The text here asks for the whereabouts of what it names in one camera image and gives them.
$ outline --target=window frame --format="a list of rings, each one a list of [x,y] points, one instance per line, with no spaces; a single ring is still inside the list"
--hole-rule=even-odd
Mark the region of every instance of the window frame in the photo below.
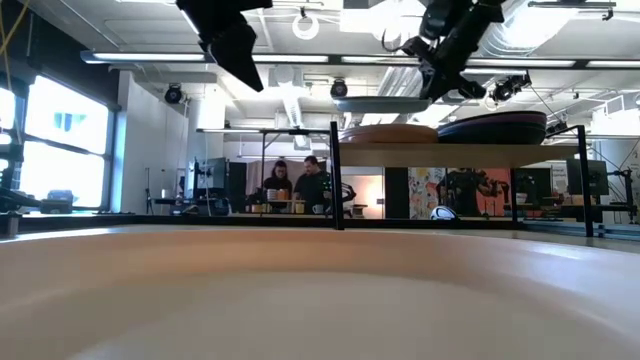
[[[29,95],[30,95],[30,87],[26,86],[26,92],[25,92],[25,98],[21,98],[18,94],[16,94],[16,92],[14,91],[14,95],[15,95],[15,99],[16,99],[16,118],[19,121],[19,131],[20,131],[20,135],[22,137],[22,142],[26,142],[26,141],[32,141],[32,142],[38,142],[38,143],[42,143],[44,145],[47,146],[51,146],[54,148],[58,148],[58,149],[62,149],[65,151],[69,151],[69,152],[73,152],[73,153],[77,153],[77,154],[82,154],[82,155],[94,155],[94,156],[98,156],[100,158],[102,158],[104,160],[104,171],[103,171],[103,180],[102,180],[102,196],[101,196],[101,201],[100,201],[100,206],[96,206],[96,207],[84,207],[84,206],[73,206],[72,209],[73,210],[78,210],[78,211],[107,211],[110,210],[111,208],[111,183],[112,183],[112,168],[113,168],[113,134],[114,134],[114,130],[115,130],[115,119],[117,116],[117,110],[113,109],[112,107],[109,107],[107,104],[105,104],[104,102],[82,92],[82,91],[78,91],[75,87],[70,86],[69,84],[63,82],[63,81],[59,81],[53,77],[47,76],[45,74],[39,74],[38,76],[41,76],[43,78],[46,78],[50,81],[53,81],[61,86],[64,86],[66,88],[68,88],[71,91],[74,91],[82,96],[87,97],[88,99],[91,99],[101,105],[104,105],[107,107],[108,110],[108,118],[107,118],[107,134],[106,134],[106,146],[105,146],[105,152],[104,154],[98,154],[98,153],[94,153],[92,151],[83,149],[81,147],[78,146],[74,146],[74,145],[69,145],[69,144],[65,144],[65,143],[61,143],[58,141],[53,141],[53,140],[49,140],[49,139],[44,139],[35,135],[31,135],[31,134],[27,134],[26,132],[26,122],[27,122],[27,109],[29,106]],[[17,136],[17,127],[14,126],[13,129],[7,131],[13,140],[16,140],[16,136]],[[21,169],[22,167],[22,163],[19,164],[14,164],[14,167],[12,169],[12,174],[14,174],[13,182],[17,181],[18,184],[20,182],[20,176],[21,176],[21,171],[15,171],[17,168]]]

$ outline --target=ceiling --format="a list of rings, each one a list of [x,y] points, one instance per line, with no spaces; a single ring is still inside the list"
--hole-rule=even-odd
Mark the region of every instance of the ceiling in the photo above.
[[[411,3],[401,15],[403,24],[414,26],[421,16],[418,0],[387,0],[402,4]],[[601,13],[577,14],[559,33],[534,50],[530,56],[541,57],[640,57],[640,41],[634,34],[640,33],[640,1],[618,0],[620,5],[610,21],[602,21]],[[254,51],[260,53],[316,53],[316,54],[380,54],[380,41],[371,33],[340,31],[341,0],[325,0],[324,8],[313,2],[308,12],[323,17],[320,30],[312,40],[302,40],[292,31],[292,21],[298,10],[276,8],[264,11],[264,26],[256,11],[245,15],[258,35]],[[118,2],[116,0],[32,0],[31,7],[40,16],[75,39],[96,51],[146,51],[146,52],[199,52],[198,37],[171,5]],[[544,20],[532,25],[529,32],[540,31]],[[387,68],[379,66],[318,66],[300,65],[308,88],[308,96],[301,99],[303,112],[337,113],[329,97],[329,88],[336,77],[345,78],[349,95],[376,95]],[[258,67],[263,83],[267,83],[270,66]],[[236,122],[251,118],[273,118],[283,111],[282,100],[277,93],[258,95],[238,82],[216,65],[201,64],[153,64],[131,68],[136,80],[148,89],[162,93],[167,81],[185,76],[217,75],[217,82],[229,95],[227,117]],[[541,71],[532,70],[533,89],[519,94],[502,104],[497,111],[539,110],[549,114],[573,107],[576,120],[589,118],[589,109],[602,105],[602,101],[617,92],[640,90],[640,71]],[[206,82],[185,85],[193,97],[204,92]],[[484,104],[468,104],[451,115],[465,118],[489,112]]]

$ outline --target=shelf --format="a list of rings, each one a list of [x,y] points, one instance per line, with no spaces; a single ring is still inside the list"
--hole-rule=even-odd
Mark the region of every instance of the shelf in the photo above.
[[[577,146],[482,144],[340,144],[341,166],[519,168],[564,160]]]

